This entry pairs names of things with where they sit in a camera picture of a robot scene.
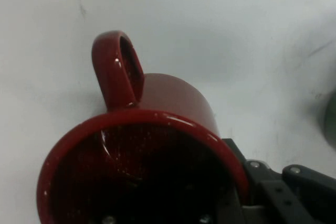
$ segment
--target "red mug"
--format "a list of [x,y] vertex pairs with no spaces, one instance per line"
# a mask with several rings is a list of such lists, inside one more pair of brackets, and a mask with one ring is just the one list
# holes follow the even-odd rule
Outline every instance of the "red mug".
[[[103,216],[157,202],[158,195],[169,198],[173,187],[197,185],[213,193],[228,180],[222,171],[246,199],[243,167],[218,137],[199,91],[173,76],[143,74],[120,31],[96,38],[92,62],[108,112],[73,128],[48,154],[37,185],[42,224],[100,223]],[[150,193],[130,200],[143,184]]]

